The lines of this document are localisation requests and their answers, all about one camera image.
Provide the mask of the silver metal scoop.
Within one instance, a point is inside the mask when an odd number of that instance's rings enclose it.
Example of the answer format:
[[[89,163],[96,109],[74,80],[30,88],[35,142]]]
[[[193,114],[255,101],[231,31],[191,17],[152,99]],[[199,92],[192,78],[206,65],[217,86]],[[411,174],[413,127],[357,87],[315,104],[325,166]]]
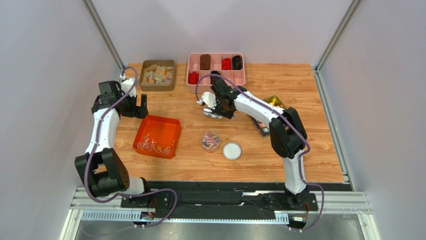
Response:
[[[209,118],[213,118],[213,119],[222,119],[223,117],[221,115],[218,115],[216,113],[213,112],[213,110],[209,107],[205,107],[203,109],[203,114]]]

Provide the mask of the orange tray of lollipops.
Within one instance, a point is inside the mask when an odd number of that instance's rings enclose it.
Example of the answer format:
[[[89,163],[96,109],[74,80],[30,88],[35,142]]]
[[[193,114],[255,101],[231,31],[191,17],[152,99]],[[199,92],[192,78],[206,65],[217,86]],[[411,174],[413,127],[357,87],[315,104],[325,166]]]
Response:
[[[178,119],[148,115],[141,121],[132,147],[141,155],[172,159],[176,155],[181,131]]]

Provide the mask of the clear glass jar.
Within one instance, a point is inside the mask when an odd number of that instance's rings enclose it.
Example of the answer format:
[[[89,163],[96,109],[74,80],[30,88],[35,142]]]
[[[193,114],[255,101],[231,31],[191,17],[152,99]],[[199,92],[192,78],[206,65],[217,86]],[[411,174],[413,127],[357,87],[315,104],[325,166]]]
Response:
[[[218,134],[213,131],[206,132],[201,137],[201,146],[208,153],[217,151],[220,146],[220,138]]]

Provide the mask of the bronze tin of gummy candies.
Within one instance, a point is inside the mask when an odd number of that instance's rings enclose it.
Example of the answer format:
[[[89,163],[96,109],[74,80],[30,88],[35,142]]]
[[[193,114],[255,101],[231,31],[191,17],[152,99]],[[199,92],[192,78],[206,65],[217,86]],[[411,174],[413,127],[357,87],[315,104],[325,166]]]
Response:
[[[140,89],[145,92],[173,91],[176,85],[176,73],[174,60],[145,60],[139,77]]]

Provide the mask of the white jar lid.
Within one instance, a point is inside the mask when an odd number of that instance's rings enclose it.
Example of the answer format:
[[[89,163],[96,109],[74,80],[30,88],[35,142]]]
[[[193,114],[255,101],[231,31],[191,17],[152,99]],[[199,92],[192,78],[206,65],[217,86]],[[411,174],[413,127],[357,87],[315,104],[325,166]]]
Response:
[[[226,159],[234,161],[242,155],[242,148],[235,142],[229,142],[223,146],[222,154]]]

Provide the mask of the green tin of star candies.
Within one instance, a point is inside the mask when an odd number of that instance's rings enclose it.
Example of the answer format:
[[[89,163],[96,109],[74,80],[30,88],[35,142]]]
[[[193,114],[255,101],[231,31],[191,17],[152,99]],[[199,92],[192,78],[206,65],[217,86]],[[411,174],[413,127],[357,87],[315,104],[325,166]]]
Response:
[[[267,97],[267,98],[263,99],[263,101],[266,102],[267,104],[271,105],[271,106],[281,108],[281,109],[285,109],[285,110],[287,109],[286,106],[283,104],[283,102],[276,95]],[[248,115],[248,118],[262,138],[267,138],[267,137],[270,136],[270,130],[269,130],[269,127],[268,127],[267,124],[264,124],[264,123],[256,120],[251,115]]]

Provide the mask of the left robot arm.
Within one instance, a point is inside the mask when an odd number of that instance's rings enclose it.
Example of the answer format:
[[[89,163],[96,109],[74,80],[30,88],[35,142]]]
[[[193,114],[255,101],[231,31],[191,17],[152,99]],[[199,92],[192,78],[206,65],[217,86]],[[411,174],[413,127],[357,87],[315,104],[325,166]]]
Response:
[[[121,117],[144,119],[148,115],[147,96],[136,95],[134,78],[105,81],[98,87],[100,94],[91,108],[91,139],[85,153],[75,158],[75,168],[92,198],[144,194],[149,190],[146,180],[130,176],[114,146]]]

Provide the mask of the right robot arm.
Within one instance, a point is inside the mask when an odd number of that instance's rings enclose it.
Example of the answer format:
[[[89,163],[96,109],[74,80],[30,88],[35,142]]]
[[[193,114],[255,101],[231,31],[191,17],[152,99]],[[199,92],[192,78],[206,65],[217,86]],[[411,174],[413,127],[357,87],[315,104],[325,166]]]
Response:
[[[272,106],[223,76],[211,74],[211,77],[216,79],[212,92],[205,92],[198,103],[210,109],[212,115],[231,119],[240,111],[267,125],[271,146],[283,161],[288,200],[300,204],[309,191],[303,171],[307,133],[298,112],[292,107]]]

